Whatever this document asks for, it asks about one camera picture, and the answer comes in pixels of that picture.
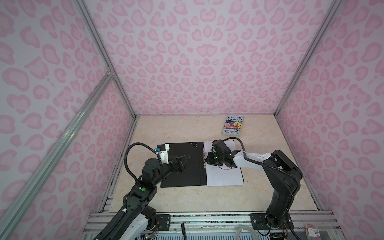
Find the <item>printed sheet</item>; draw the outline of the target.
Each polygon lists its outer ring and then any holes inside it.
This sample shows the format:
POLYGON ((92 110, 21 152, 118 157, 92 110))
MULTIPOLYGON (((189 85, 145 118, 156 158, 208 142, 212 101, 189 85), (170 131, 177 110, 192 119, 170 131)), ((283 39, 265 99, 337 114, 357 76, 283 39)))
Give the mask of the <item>printed sheet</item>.
MULTIPOLYGON (((227 140, 226 145, 230 150, 235 150, 235 141, 227 140)), ((212 142, 204 142, 204 159, 208 157, 208 153, 212 150, 212 142)), ((204 162, 207 176, 208 187, 223 186, 242 186, 244 184, 243 174, 240 168, 228 168, 226 165, 213 166, 204 162)))

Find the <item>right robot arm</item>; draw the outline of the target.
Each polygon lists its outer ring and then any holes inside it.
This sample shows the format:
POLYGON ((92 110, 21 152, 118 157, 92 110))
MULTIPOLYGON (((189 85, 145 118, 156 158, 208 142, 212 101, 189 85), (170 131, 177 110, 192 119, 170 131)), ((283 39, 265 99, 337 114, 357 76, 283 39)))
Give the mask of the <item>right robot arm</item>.
POLYGON ((230 139, 239 141, 242 148, 231 150, 224 140, 214 140, 206 164, 264 171, 274 192, 263 223, 271 229, 278 229, 289 219, 289 210, 301 188, 302 171, 281 150, 266 154, 248 153, 239 138, 230 139))

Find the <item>blue and black file folder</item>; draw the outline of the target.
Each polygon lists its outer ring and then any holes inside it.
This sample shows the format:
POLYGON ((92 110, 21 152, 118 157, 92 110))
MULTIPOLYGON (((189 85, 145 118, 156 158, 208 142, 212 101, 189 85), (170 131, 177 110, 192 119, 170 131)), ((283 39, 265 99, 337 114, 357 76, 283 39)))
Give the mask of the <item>blue and black file folder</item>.
POLYGON ((205 168, 204 143, 169 143, 169 156, 181 157, 188 155, 189 159, 183 172, 171 173, 161 182, 161 188, 195 187, 207 185, 207 172, 205 168))

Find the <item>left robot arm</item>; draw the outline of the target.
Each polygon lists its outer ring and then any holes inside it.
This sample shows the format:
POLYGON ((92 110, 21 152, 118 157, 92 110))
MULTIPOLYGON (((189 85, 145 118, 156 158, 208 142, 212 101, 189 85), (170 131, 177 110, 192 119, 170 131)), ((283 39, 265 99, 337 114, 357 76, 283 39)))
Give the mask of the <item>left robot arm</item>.
POLYGON ((152 229, 149 221, 156 217, 156 210, 148 205, 157 193, 157 185, 173 172, 183 172, 189 155, 171 157, 168 163, 158 159, 146 160, 131 191, 123 197, 123 205, 95 240, 134 240, 145 229, 152 229))

